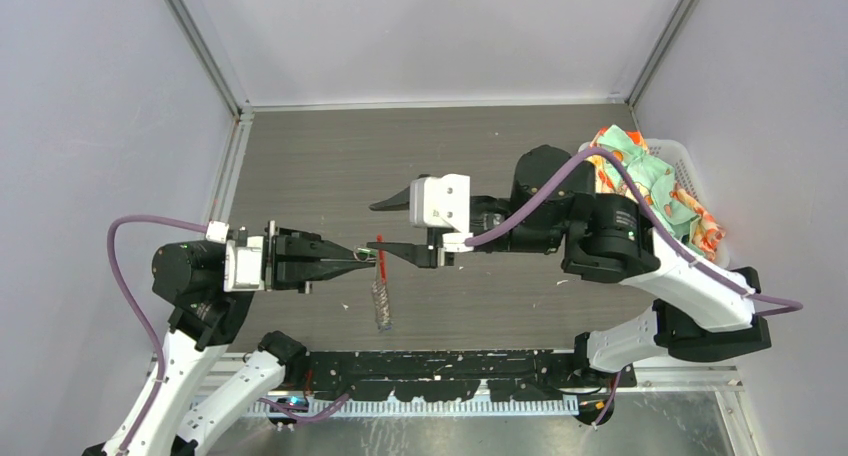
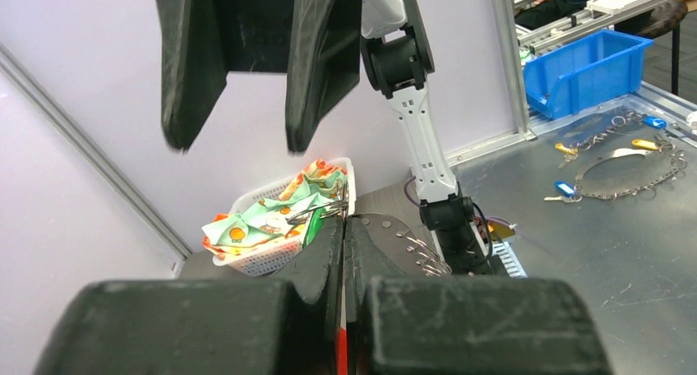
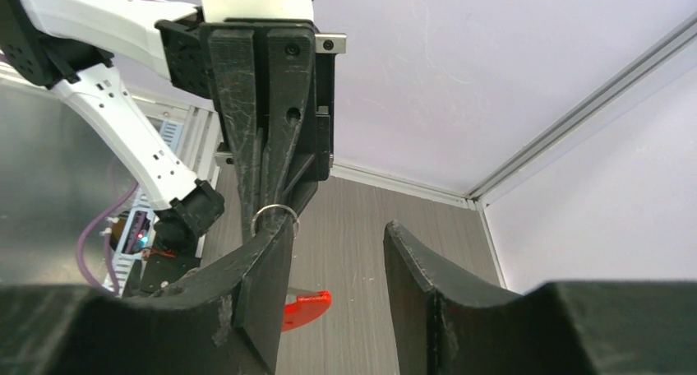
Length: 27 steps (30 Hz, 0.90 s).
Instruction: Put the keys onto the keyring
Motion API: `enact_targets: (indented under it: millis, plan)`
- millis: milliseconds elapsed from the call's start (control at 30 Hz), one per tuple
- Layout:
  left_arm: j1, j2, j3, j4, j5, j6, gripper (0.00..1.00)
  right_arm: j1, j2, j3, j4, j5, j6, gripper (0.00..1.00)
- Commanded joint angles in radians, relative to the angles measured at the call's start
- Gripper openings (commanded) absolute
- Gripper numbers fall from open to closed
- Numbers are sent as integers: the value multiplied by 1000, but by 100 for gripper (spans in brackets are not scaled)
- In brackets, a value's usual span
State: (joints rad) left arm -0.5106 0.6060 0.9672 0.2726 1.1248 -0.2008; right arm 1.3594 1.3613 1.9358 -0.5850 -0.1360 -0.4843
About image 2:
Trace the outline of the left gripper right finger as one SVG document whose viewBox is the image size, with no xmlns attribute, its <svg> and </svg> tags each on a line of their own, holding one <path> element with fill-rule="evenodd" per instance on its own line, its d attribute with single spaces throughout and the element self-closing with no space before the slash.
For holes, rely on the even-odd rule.
<svg viewBox="0 0 697 375">
<path fill-rule="evenodd" d="M 403 271 L 346 224 L 351 374 L 610 374 L 589 308 L 562 280 Z"/>
</svg>

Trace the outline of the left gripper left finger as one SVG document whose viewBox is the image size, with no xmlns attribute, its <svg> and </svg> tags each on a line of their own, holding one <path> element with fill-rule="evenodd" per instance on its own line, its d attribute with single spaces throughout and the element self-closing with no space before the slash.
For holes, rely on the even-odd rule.
<svg viewBox="0 0 697 375">
<path fill-rule="evenodd" d="M 106 280 L 69 303 L 37 374 L 335 374 L 344 221 L 267 277 Z"/>
</svg>

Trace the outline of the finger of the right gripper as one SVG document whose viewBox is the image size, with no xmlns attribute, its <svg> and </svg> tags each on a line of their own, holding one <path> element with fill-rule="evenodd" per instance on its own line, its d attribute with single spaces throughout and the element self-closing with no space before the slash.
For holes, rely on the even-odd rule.
<svg viewBox="0 0 697 375">
<path fill-rule="evenodd" d="M 188 151 L 226 86 L 214 0 L 155 0 L 161 30 L 161 127 Z"/>
<path fill-rule="evenodd" d="M 362 0 L 294 0 L 286 77 L 288 151 L 307 151 L 321 120 L 360 81 Z"/>
</svg>

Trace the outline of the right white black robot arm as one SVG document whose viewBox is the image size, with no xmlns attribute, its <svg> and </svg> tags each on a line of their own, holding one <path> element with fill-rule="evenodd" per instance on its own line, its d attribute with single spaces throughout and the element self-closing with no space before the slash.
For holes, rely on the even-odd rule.
<svg viewBox="0 0 697 375">
<path fill-rule="evenodd" d="M 188 150 L 237 73 L 286 77 L 288 150 L 305 152 L 321 120 L 365 74 L 409 142 L 421 221 L 455 274 L 492 273 L 492 236 L 473 222 L 431 119 L 435 70 L 418 0 L 155 0 L 162 39 L 161 127 Z"/>
</svg>

